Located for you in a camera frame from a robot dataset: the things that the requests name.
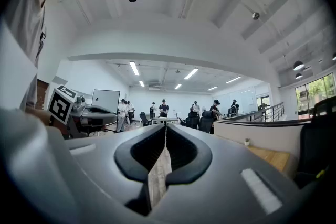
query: floor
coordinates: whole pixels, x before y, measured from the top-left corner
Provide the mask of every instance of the floor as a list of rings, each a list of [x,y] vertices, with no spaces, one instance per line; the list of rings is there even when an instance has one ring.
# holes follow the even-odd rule
[[[110,125],[108,126],[108,129],[115,130],[116,125]],[[139,121],[133,122],[131,125],[126,124],[125,125],[125,132],[126,131],[132,131],[137,128],[141,128],[142,124]],[[99,136],[107,135],[107,134],[114,134],[112,131],[108,132],[99,132]],[[89,136],[97,136],[97,133],[91,133]],[[151,206],[152,208],[155,207],[161,200],[161,198],[166,193],[166,185],[165,185],[165,178],[167,174],[172,172],[171,167],[171,160],[170,155],[168,152],[168,149],[165,147],[162,151],[159,159],[157,159],[157,162],[155,163],[154,167],[148,174],[148,188],[149,188],[149,194],[150,194],[150,200],[151,200]]]

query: black rubber grip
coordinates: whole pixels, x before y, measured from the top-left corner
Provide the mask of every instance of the black rubber grip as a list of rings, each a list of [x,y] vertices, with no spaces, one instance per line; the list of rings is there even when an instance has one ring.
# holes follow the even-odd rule
[[[212,161],[212,151],[203,141],[189,135],[174,124],[167,126],[166,146],[171,157],[172,172],[166,185],[189,184],[202,176]]]

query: white wall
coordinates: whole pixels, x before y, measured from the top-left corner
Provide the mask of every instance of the white wall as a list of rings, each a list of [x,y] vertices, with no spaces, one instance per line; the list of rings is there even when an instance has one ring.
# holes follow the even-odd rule
[[[254,87],[255,90],[256,90],[256,96],[257,96],[257,98],[269,95],[268,85],[269,85],[268,83],[261,83],[261,84],[256,85]]]
[[[129,96],[129,86],[107,64],[98,60],[61,61],[57,75],[66,79],[66,86],[87,95],[93,95],[96,90],[120,91],[120,99]],[[48,87],[46,105],[48,105],[53,89],[57,85],[53,82]]]
[[[197,104],[201,109],[203,106],[206,107],[207,111],[213,104],[211,95],[149,91],[130,88],[130,97],[128,100],[133,103],[136,110],[134,119],[140,120],[139,114],[142,111],[145,112],[145,114],[149,114],[149,108],[152,102],[155,102],[156,104],[155,106],[158,110],[155,114],[158,115],[162,99],[165,99],[169,106],[169,117],[174,117],[173,111],[175,110],[176,112],[180,112],[179,115],[181,118],[186,118],[194,101],[197,101]]]
[[[298,101],[295,88],[280,89],[280,95],[285,107],[286,121],[298,120]]]
[[[102,20],[81,31],[70,60],[134,59],[177,62],[243,74],[280,86],[278,74],[258,50],[209,24],[162,16]]]
[[[215,92],[213,94],[213,100],[218,99],[220,101],[220,105],[218,106],[219,111],[225,114],[231,107],[234,99],[236,99],[239,104],[240,114],[257,111],[258,105],[255,86],[258,86],[261,83],[262,81],[257,79],[243,79],[240,83]]]
[[[46,40],[39,56],[37,78],[50,83],[56,75],[60,60],[70,49],[77,33],[75,24],[61,2],[46,0]]]

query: wooden table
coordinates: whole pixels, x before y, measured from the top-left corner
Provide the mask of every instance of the wooden table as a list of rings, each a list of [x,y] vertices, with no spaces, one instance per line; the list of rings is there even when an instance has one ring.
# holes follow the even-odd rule
[[[254,146],[248,146],[247,148],[281,172],[284,170],[289,158],[288,152],[267,150]]]

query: window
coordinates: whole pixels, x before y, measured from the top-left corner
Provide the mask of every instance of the window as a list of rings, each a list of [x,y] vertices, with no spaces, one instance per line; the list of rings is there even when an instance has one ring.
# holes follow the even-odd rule
[[[299,119],[311,117],[315,104],[335,96],[333,74],[295,88]]]

